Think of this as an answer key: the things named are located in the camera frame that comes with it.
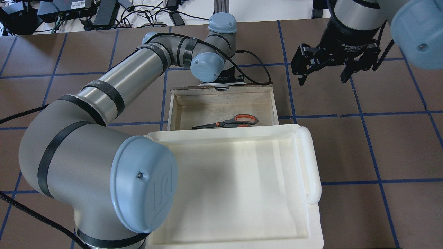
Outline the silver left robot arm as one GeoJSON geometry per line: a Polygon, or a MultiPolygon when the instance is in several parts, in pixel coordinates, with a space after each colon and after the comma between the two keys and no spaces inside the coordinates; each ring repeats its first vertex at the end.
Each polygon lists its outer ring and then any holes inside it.
{"type": "Polygon", "coordinates": [[[141,249],[168,216],[177,188],[172,152],[109,124],[171,66],[213,82],[235,54],[237,22],[209,18],[205,40],[147,33],[127,58],[77,94],[49,104],[19,147],[27,182],[73,207],[76,234],[87,249],[141,249]]]}

